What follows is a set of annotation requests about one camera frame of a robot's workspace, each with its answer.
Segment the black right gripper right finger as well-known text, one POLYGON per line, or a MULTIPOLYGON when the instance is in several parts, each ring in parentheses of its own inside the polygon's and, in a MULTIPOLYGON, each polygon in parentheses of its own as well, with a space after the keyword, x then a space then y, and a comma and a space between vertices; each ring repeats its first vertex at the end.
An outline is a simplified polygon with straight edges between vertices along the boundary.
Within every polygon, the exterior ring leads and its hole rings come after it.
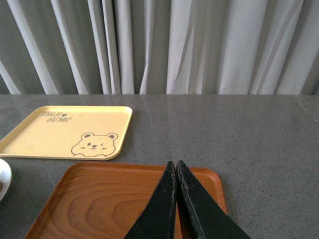
POLYGON ((248 239, 186 164, 177 164, 177 207, 183 239, 248 239))

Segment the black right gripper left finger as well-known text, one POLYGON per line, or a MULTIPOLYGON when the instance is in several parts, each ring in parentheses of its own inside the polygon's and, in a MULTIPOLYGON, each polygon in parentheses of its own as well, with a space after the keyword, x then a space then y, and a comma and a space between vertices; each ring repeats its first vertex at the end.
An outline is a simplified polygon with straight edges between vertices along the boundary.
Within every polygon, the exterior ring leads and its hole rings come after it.
POLYGON ((126 239, 173 239, 175 232, 177 179, 169 161, 145 209, 125 235, 126 239))

